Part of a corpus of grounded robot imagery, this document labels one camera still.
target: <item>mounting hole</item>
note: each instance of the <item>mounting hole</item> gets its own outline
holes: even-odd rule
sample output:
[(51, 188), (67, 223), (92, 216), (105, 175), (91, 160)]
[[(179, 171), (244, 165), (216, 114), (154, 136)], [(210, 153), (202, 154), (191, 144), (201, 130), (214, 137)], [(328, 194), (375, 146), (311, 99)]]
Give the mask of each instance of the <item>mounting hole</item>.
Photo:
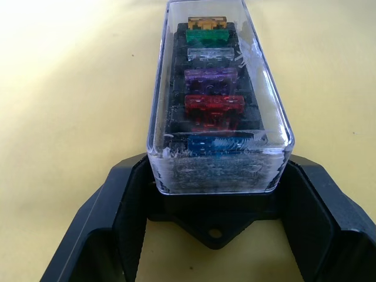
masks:
[(211, 238), (214, 238), (214, 239), (219, 239), (223, 236), (222, 231), (219, 230), (218, 228), (211, 228), (208, 231), (208, 234)]

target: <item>clear plastic cover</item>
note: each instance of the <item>clear plastic cover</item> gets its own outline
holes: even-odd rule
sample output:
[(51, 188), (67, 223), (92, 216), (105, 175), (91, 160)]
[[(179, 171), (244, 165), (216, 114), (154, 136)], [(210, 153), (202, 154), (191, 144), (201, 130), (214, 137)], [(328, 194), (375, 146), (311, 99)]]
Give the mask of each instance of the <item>clear plastic cover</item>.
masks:
[(147, 153), (164, 194), (267, 193), (294, 137), (242, 0), (167, 5)]

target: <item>black mounting bracket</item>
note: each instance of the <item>black mounting bracket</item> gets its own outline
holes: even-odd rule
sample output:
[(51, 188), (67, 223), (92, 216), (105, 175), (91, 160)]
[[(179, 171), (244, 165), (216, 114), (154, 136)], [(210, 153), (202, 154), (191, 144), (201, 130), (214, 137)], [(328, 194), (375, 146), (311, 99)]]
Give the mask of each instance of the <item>black mounting bracket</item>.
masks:
[(146, 219), (220, 249), (255, 220), (281, 218), (305, 282), (376, 281), (376, 225), (320, 165), (291, 156), (269, 194), (160, 194), (145, 154), (123, 160), (79, 209), (41, 282), (133, 282)]

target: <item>green fuse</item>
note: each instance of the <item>green fuse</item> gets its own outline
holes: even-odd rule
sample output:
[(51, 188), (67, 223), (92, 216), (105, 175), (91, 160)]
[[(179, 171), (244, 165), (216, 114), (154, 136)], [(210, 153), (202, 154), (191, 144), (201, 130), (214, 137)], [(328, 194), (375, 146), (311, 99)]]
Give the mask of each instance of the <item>green fuse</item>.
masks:
[(229, 39), (228, 29), (187, 29), (187, 42), (197, 39), (202, 40), (224, 40)]

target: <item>yellow surface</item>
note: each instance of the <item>yellow surface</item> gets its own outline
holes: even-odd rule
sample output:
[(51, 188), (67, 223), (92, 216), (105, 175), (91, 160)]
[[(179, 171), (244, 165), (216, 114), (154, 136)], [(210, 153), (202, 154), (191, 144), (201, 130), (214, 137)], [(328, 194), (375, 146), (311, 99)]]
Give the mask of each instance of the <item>yellow surface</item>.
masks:
[[(376, 221), (376, 2), (247, 3), (294, 153)], [(145, 151), (165, 4), (0, 1), (0, 281), (38, 281), (109, 169)], [(137, 281), (302, 279), (281, 223), (264, 221), (220, 251), (148, 223)]]

